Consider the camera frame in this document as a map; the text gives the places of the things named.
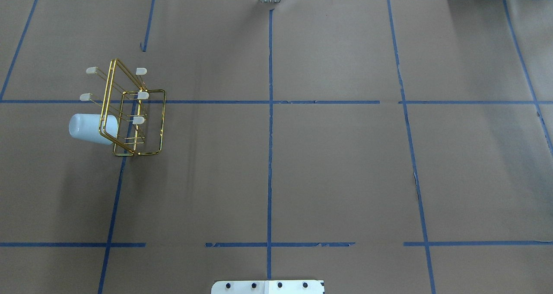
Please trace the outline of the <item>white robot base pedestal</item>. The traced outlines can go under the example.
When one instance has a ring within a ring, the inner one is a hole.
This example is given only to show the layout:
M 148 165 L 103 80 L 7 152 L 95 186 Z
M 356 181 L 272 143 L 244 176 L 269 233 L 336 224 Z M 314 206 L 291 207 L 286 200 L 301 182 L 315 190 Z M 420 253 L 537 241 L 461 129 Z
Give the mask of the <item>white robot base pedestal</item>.
M 320 280 L 233 280 L 216 281 L 212 294 L 324 294 Z

